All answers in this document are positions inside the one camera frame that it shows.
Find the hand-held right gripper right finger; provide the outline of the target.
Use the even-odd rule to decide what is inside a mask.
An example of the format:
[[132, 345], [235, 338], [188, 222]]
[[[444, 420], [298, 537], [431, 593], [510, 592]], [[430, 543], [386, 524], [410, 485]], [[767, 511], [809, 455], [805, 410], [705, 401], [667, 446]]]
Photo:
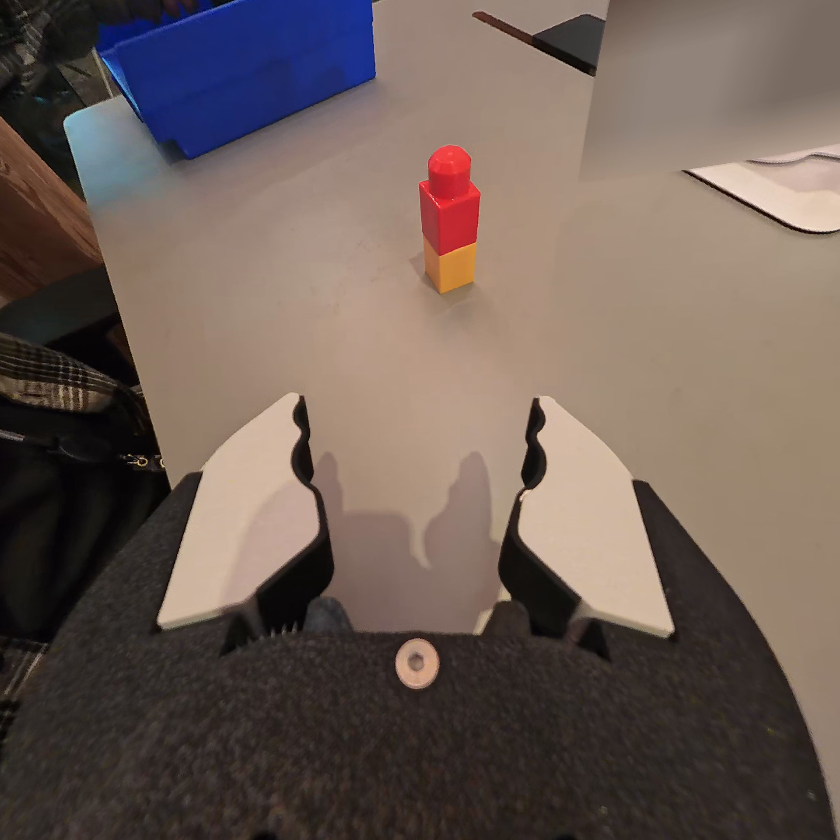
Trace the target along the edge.
[[672, 639], [676, 625], [621, 459], [547, 395], [533, 398], [525, 439], [498, 573], [532, 634], [582, 640], [599, 624]]

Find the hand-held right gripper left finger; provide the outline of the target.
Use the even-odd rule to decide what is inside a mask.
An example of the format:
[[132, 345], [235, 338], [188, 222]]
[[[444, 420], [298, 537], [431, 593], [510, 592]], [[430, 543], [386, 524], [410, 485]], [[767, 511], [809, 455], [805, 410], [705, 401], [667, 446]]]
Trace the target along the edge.
[[290, 392], [204, 464], [156, 622], [238, 616], [251, 632], [301, 630], [331, 582], [326, 508], [312, 482], [305, 397]]

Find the yellow plastic block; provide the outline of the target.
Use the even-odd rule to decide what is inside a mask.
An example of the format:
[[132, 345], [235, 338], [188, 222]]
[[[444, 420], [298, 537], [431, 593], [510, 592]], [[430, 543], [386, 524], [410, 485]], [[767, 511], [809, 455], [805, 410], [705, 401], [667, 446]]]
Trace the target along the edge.
[[439, 294], [468, 286], [475, 281], [476, 243], [440, 255], [433, 245], [423, 238], [423, 263], [426, 276]]

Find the red plastic block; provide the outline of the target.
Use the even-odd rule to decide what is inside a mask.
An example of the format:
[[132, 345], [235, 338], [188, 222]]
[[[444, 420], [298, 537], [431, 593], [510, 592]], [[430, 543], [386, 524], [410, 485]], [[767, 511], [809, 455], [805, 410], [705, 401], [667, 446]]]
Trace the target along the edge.
[[423, 236], [437, 255], [476, 244], [480, 190], [471, 180], [471, 157], [463, 148], [448, 144], [433, 152], [418, 189]]

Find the blue plastic bin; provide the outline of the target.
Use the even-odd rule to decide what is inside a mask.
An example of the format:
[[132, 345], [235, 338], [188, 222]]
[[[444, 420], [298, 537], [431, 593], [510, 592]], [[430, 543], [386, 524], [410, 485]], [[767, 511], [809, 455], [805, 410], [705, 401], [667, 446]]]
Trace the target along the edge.
[[97, 47], [154, 140], [188, 160], [375, 77], [370, 1], [198, 2], [102, 26]]

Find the person's torso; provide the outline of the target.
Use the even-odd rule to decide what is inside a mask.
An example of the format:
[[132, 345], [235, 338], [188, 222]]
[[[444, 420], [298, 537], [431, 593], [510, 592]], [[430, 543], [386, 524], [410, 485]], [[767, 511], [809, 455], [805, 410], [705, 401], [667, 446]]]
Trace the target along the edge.
[[38, 657], [169, 491], [140, 385], [2, 334], [2, 741]]

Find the wooden panel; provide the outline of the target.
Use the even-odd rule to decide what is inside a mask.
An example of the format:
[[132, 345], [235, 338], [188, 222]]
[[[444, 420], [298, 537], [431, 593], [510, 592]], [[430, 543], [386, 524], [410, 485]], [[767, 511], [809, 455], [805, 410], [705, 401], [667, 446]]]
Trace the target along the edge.
[[102, 263], [85, 202], [2, 120], [2, 301]]

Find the white stand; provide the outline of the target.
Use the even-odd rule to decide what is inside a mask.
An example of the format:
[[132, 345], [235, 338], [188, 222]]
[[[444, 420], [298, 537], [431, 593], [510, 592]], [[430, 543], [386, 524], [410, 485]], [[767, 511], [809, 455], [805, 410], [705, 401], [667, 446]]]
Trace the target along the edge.
[[787, 228], [839, 231], [838, 143], [686, 173]]

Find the black flat panel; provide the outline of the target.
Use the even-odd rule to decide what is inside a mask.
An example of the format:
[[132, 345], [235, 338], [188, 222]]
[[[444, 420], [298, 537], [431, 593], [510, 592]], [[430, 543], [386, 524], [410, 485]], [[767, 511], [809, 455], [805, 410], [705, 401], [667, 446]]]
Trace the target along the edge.
[[606, 21], [582, 14], [532, 36], [532, 46], [584, 74], [594, 77]]

